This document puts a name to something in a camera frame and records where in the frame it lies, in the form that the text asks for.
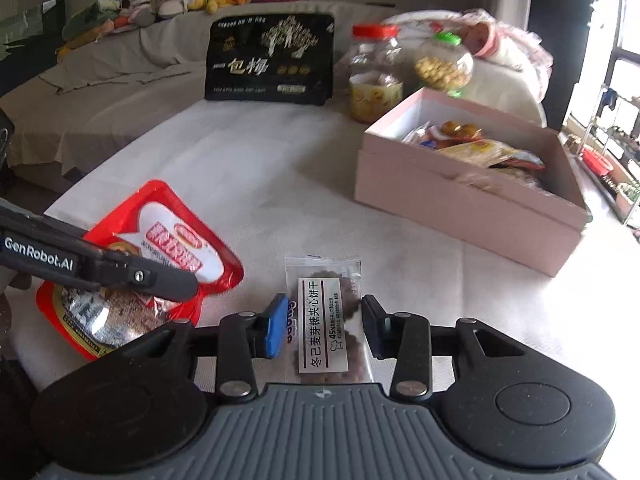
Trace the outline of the grey covered sofa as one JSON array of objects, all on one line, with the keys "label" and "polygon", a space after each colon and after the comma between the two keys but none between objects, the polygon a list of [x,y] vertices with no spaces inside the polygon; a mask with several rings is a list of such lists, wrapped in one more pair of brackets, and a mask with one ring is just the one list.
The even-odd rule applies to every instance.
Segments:
[{"label": "grey covered sofa", "polygon": [[57,188],[70,170],[88,174],[127,144],[204,96],[214,21],[258,13],[326,13],[335,21],[334,84],[346,80],[352,26],[396,21],[395,10],[346,2],[252,3],[209,15],[180,14],[107,36],[2,96],[14,123],[6,162],[20,177]]}]

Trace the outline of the pink patterned blanket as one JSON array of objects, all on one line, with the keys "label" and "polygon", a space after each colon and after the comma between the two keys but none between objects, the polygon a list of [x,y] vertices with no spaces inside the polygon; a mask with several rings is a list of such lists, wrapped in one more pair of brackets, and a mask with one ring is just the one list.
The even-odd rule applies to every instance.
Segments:
[{"label": "pink patterned blanket", "polygon": [[525,87],[536,103],[546,96],[553,56],[542,46],[541,38],[499,21],[483,9],[412,11],[386,18],[383,24],[397,25],[398,38],[416,39],[418,44],[438,32],[452,32],[476,60],[523,76]]}]

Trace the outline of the yellow oat bar packet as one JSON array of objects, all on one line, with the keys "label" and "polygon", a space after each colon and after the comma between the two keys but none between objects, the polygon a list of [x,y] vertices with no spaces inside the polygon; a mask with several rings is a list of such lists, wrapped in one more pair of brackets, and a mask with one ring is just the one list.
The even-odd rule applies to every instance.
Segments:
[{"label": "yellow oat bar packet", "polygon": [[489,168],[510,159],[516,153],[516,149],[508,144],[487,139],[442,148],[437,153],[458,162]]}]

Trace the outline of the pink cardboard box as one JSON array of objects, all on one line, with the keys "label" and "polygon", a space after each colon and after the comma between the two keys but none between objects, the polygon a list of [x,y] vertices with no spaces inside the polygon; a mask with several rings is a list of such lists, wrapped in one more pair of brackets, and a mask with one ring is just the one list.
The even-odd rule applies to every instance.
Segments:
[{"label": "pink cardboard box", "polygon": [[[405,142],[424,122],[470,122],[546,165],[541,188]],[[493,108],[422,89],[364,132],[356,201],[555,276],[582,240],[586,204],[558,134]]]}]

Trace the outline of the white metal shelf rack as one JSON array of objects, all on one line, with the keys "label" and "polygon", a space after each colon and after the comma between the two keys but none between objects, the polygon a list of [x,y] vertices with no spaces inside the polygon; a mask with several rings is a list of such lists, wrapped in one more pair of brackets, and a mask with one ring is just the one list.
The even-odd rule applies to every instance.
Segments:
[{"label": "white metal shelf rack", "polygon": [[612,211],[639,229],[639,99],[608,86],[575,84],[562,133]]}]

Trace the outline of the green lid round jar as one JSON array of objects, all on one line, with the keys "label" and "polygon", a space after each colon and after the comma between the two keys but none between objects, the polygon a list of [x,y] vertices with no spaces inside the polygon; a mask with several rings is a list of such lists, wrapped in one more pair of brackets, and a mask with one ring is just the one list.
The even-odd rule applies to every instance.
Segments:
[{"label": "green lid round jar", "polygon": [[438,32],[414,52],[414,70],[425,87],[461,96],[472,79],[474,58],[453,32]]}]

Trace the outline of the red snack pouch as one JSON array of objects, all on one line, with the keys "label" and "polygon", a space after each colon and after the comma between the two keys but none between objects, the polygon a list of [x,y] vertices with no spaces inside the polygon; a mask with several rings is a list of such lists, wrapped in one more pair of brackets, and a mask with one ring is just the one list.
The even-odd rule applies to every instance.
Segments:
[{"label": "red snack pouch", "polygon": [[203,300],[244,276],[240,259],[160,180],[146,182],[83,237],[24,245],[51,277],[36,305],[88,360],[166,322],[200,319]]}]

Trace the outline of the red lid plastic jar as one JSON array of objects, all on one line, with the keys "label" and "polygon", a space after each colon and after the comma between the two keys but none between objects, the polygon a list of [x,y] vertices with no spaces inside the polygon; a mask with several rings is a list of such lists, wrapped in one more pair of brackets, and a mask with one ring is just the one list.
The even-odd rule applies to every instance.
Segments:
[{"label": "red lid plastic jar", "polygon": [[357,122],[371,125],[402,100],[398,32],[396,25],[352,26],[348,88],[350,114]]}]

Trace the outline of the green plush toy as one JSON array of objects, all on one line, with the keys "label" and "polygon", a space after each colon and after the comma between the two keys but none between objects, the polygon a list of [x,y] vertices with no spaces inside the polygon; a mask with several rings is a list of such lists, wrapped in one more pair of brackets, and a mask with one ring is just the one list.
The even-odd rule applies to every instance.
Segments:
[{"label": "green plush toy", "polygon": [[120,10],[120,0],[96,0],[91,6],[78,11],[68,19],[62,30],[62,38],[65,41],[73,40],[88,30],[101,26],[107,20],[118,18]]}]

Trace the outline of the black plum snack bag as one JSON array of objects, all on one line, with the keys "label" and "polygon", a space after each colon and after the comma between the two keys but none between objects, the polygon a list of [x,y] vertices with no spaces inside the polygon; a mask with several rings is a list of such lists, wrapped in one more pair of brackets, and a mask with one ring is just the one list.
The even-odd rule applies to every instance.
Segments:
[{"label": "black plum snack bag", "polygon": [[210,26],[204,98],[323,105],[333,96],[334,17],[230,16]]}]

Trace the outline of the brown biscuit packet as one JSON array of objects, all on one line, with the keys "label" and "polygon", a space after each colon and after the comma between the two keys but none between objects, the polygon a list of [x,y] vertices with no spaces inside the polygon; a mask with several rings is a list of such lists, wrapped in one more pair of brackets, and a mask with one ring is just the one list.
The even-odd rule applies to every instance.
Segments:
[{"label": "brown biscuit packet", "polygon": [[362,261],[318,256],[284,259],[288,290],[285,372],[303,385],[372,380],[361,314]]}]

